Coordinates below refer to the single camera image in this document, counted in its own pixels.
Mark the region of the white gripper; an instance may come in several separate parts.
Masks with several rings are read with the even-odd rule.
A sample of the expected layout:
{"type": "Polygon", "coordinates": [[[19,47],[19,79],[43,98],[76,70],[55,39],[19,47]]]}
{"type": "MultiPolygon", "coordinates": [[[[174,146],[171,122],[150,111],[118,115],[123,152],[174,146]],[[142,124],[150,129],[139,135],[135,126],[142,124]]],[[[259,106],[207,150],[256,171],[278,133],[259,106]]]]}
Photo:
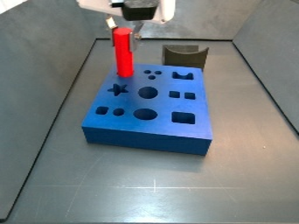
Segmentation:
{"type": "MultiPolygon", "coordinates": [[[[77,0],[79,7],[107,13],[107,27],[111,30],[111,41],[115,46],[114,32],[118,24],[112,16],[120,16],[126,21],[150,21],[164,24],[174,18],[176,0],[77,0]]],[[[136,50],[142,39],[140,31],[144,23],[135,22],[130,32],[130,51],[136,50]]]]}

